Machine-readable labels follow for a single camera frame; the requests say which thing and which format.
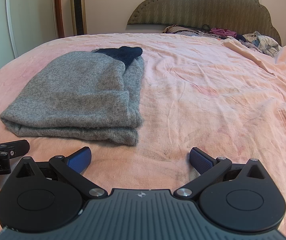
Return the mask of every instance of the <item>pink clothing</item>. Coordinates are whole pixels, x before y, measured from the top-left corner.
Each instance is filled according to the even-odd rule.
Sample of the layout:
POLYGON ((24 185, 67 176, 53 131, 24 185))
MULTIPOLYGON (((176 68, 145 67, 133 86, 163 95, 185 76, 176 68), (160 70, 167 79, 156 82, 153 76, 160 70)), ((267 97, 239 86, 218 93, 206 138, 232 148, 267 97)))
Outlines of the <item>pink clothing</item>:
POLYGON ((237 33, 232 32, 228 29, 219 29, 219 28, 212 28, 209 33, 216 34, 222 37, 232 36, 236 38, 237 33))

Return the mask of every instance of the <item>metal pivot screw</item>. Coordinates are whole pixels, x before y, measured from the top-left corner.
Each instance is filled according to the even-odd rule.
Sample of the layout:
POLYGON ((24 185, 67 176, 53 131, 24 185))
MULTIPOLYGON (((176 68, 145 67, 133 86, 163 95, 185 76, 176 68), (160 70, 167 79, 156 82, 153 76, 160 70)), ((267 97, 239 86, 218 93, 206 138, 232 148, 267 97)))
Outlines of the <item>metal pivot screw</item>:
POLYGON ((101 188, 93 188, 89 191, 89 194, 93 197, 100 197, 103 196, 105 191, 101 188))
POLYGON ((179 196, 182 196, 182 197, 188 197, 188 196, 192 195, 192 191, 188 188, 179 188, 176 191, 176 194, 178 194, 179 196))

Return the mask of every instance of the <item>upholstered headboard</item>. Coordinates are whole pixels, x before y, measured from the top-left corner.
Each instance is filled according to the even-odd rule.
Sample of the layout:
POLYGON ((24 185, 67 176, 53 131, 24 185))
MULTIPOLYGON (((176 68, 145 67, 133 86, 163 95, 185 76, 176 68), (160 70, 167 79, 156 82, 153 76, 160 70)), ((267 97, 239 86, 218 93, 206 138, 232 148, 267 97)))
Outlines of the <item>upholstered headboard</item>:
POLYGON ((145 0, 132 13, 128 24, 162 24, 201 28, 227 28, 238 34, 258 31, 281 38, 270 13, 258 0, 145 0))

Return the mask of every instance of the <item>tower fan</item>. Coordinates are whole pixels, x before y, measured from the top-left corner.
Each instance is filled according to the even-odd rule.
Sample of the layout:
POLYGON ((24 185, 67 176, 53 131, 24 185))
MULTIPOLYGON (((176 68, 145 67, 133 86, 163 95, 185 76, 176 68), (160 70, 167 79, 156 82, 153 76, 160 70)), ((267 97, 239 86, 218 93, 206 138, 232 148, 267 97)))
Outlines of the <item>tower fan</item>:
POLYGON ((71 0, 71 12, 74 36, 87 34, 85 0, 71 0))

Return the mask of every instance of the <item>crumpled clothes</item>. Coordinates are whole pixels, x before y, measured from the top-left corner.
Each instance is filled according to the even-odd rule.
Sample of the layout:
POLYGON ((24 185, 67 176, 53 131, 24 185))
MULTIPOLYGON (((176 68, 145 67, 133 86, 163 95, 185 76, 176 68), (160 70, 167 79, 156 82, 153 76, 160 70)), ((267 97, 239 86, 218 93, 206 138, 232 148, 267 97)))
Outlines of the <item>crumpled clothes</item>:
POLYGON ((240 35, 240 34, 237 34, 237 35, 236 35, 236 39, 237 39, 238 41, 246 42, 246 39, 244 38, 244 36, 243 36, 243 35, 240 35))
POLYGON ((242 43, 245 47, 251 49, 251 50, 254 50, 254 51, 258 51, 260 53, 263 53, 258 47, 256 47, 253 43, 250 43, 250 42, 243 42, 243 41, 240 41, 240 43, 242 43))
POLYGON ((243 35, 247 42, 255 45, 259 51, 271 57, 275 57, 281 50, 281 46, 273 38, 261 35, 258 31, 243 35))
POLYGON ((261 35, 258 31, 255 31, 254 33, 248 33, 244 34, 243 37, 246 39, 247 42, 252 43, 253 41, 256 41, 256 37, 261 35))
POLYGON ((273 38, 268 36, 259 35, 257 40, 260 42, 258 48, 266 55, 275 57, 281 50, 281 46, 273 38))
POLYGON ((222 37, 232 36, 236 38, 237 33, 228 29, 212 28, 209 33, 216 34, 222 37))
MULTIPOLYGON (((227 36, 228 38, 230 39, 234 39, 236 40, 234 37, 232 36, 227 36)), ((239 41, 242 45, 244 45, 245 47, 251 49, 251 50, 254 50, 254 51, 258 51, 260 53, 263 53, 259 48, 257 48, 253 43, 250 43, 250 42, 243 42, 243 41, 239 41)))

